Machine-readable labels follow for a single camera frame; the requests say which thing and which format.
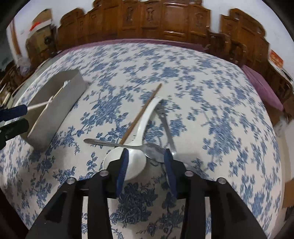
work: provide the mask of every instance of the metal spoon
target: metal spoon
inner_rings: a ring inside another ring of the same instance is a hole
[[[160,162],[160,163],[164,162],[163,155],[164,155],[165,149],[153,143],[146,143],[139,146],[132,146],[132,145],[120,145],[120,144],[116,144],[112,142],[106,142],[106,141],[95,140],[95,139],[84,139],[84,142],[86,144],[91,144],[91,145],[118,146],[118,147],[124,147],[128,149],[137,149],[137,150],[141,150],[145,154],[145,156],[147,156],[148,158],[156,160],[157,162]]]

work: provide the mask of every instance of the brown wooden stick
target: brown wooden stick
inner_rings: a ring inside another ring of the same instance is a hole
[[[134,129],[134,127],[136,126],[137,122],[139,121],[139,119],[141,118],[141,116],[143,115],[143,113],[145,112],[147,106],[149,105],[149,103],[153,100],[153,98],[155,97],[155,95],[157,94],[157,92],[159,91],[159,89],[161,88],[162,84],[160,83],[158,85],[158,87],[155,89],[155,91],[153,91],[153,94],[150,96],[150,98],[147,100],[147,102],[145,103],[145,105],[143,106],[143,108],[141,109],[141,111],[139,112],[139,114],[136,116],[136,118],[134,119],[134,121],[132,122],[131,126],[127,129],[127,131],[125,132],[125,134],[123,135],[122,139],[120,140],[119,144],[124,144],[126,139],[128,138],[128,136],[131,134],[132,130]]]

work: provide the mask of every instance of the leaf pattern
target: leaf pattern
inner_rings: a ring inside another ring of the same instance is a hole
[[[88,88],[70,110],[48,149],[35,151],[20,136],[0,152],[0,186],[28,228],[68,177],[92,177],[112,149],[84,138],[119,142],[159,83],[179,158],[206,179],[227,178],[270,236],[281,202],[280,155],[266,109],[236,65],[180,47],[112,44],[69,51],[25,91],[28,104],[57,72],[78,68]],[[134,130],[129,141],[134,138]],[[169,147],[153,114],[144,142]],[[114,238],[179,238],[184,200],[173,198],[164,166],[146,169],[108,200]],[[207,208],[206,237],[211,215]],[[82,215],[87,235],[86,206]]]

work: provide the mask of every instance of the metal screw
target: metal screw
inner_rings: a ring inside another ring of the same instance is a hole
[[[109,174],[109,172],[107,170],[102,170],[102,171],[100,171],[99,174],[100,174],[100,176],[105,177]]]
[[[219,179],[218,179],[218,182],[220,183],[220,184],[226,184],[226,180],[223,178],[223,177],[220,177]]]
[[[76,179],[74,177],[70,177],[67,179],[66,183],[67,184],[73,184],[76,181]]]
[[[185,171],[185,175],[187,177],[193,177],[194,176],[194,173],[192,171],[187,170],[187,171]]]

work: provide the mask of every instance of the tablecloth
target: tablecloth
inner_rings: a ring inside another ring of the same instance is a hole
[[[78,68],[88,88],[75,103],[46,152],[33,150],[20,136],[0,152],[0,184],[28,228],[68,177],[89,178],[102,169],[111,150],[85,138],[119,142],[159,83],[178,157],[206,179],[224,177],[269,236],[281,201],[278,144],[254,87],[240,68],[206,53],[156,44],[111,44],[65,54],[25,91],[28,104],[57,72]],[[136,129],[128,138],[130,142]],[[168,147],[153,114],[145,142]],[[109,203],[114,238],[179,238],[185,200],[172,197],[162,165],[125,182]],[[86,199],[82,232],[86,236]],[[206,237],[211,216],[207,210]]]

